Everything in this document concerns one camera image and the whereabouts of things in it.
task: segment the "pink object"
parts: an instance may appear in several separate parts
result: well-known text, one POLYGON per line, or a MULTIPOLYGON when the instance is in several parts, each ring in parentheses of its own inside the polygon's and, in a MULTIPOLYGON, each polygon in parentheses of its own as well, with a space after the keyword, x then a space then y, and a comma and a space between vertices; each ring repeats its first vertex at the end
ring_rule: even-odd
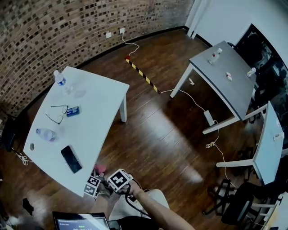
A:
POLYGON ((104 165, 96 164, 94 169, 99 173, 104 173, 106 171, 106 167, 104 165))

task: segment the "brick wall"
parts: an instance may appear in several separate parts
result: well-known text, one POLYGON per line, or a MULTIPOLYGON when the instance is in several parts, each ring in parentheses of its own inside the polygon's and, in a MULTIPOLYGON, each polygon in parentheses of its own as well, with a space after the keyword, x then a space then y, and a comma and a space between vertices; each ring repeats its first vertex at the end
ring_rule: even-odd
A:
POLYGON ((183 26, 193 0, 1 0, 0 104, 18 115, 77 66, 126 40, 183 26), (106 39, 105 33, 112 32, 106 39))

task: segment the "smartphone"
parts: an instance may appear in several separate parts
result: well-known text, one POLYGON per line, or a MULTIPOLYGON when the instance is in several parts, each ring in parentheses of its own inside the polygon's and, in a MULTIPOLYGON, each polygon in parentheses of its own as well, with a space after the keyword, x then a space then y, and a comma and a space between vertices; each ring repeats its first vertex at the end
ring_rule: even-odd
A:
POLYGON ((65 148, 63 148, 61 150, 61 154, 73 173, 77 173, 82 168, 82 166, 79 164, 79 161, 73 154, 70 146, 66 146, 65 148))

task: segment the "eyeglasses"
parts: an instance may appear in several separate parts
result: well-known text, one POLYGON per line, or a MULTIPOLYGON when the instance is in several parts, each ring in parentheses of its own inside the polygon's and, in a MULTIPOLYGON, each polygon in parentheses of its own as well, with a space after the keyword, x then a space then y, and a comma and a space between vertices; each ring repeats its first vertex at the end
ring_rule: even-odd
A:
POLYGON ((58 118, 56 119, 56 121, 54 121, 53 119, 51 119, 48 114, 45 113, 45 115, 46 115, 51 121, 54 121, 55 123, 60 124, 60 123, 62 122, 62 120, 63 120, 64 114, 67 112, 68 106, 51 106, 51 108, 55 108, 55 107, 63 107, 63 108, 62 108, 62 114, 58 116, 58 118))

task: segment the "yellow and black striped pole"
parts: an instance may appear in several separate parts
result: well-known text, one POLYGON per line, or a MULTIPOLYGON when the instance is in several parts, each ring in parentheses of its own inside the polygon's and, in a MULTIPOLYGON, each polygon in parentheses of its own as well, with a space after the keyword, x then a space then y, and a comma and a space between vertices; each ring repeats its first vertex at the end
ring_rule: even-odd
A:
POLYGON ((158 93, 158 94, 161 94, 161 92, 157 89, 157 87, 149 80, 148 77, 146 77, 146 75, 141 71, 139 70, 131 61, 130 61, 130 57, 126 57, 126 62, 128 62, 142 77, 144 77, 144 79, 148 82, 148 84, 150 84, 153 89, 158 93))

